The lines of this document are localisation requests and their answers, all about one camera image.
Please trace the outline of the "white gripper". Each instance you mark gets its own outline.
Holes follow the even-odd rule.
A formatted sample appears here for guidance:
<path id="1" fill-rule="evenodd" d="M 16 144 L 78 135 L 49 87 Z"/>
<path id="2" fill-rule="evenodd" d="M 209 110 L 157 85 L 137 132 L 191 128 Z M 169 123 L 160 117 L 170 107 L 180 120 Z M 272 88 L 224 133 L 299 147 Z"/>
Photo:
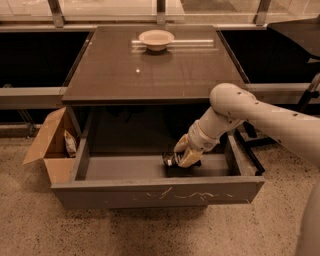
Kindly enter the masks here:
<path id="1" fill-rule="evenodd" d="M 179 156 L 178 166 L 190 167 L 201 159 L 203 152 L 211 151 L 219 143 L 218 139 L 206 135 L 202 131 L 199 121 L 196 120 L 189 127 L 188 133 L 184 134 L 174 147 L 174 151 Z"/>

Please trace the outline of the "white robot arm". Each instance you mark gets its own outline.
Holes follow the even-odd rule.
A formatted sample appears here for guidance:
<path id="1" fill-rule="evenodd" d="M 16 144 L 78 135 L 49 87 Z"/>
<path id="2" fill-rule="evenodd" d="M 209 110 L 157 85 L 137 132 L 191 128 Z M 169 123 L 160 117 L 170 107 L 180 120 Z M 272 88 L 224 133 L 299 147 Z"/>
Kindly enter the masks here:
<path id="1" fill-rule="evenodd" d="M 240 87 L 222 83 L 209 96 L 210 107 L 174 147 L 187 168 L 220 143 L 220 137 L 248 122 L 302 159 L 320 167 L 320 119 L 259 101 Z M 301 221 L 295 256 L 320 256 L 320 181 L 314 185 Z"/>

